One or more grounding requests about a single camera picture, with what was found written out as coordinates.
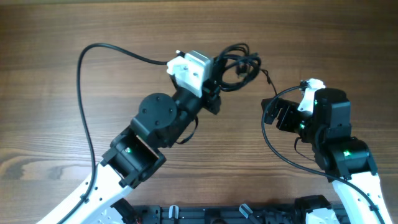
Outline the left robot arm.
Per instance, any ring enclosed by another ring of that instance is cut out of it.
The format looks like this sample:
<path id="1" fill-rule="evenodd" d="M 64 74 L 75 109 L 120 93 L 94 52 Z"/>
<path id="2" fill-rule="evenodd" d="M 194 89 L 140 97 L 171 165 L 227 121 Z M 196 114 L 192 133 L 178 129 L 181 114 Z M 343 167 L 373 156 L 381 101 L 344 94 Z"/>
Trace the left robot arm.
<path id="1" fill-rule="evenodd" d="M 209 79 L 201 96 L 177 86 L 173 96 L 153 93 L 143 99 L 130 125 L 116 136 L 102 160 L 77 189 L 41 223 L 126 223 L 120 205 L 125 196 L 150 178 L 166 161 L 160 149 L 180 144 L 201 109 L 220 110 L 220 87 Z"/>

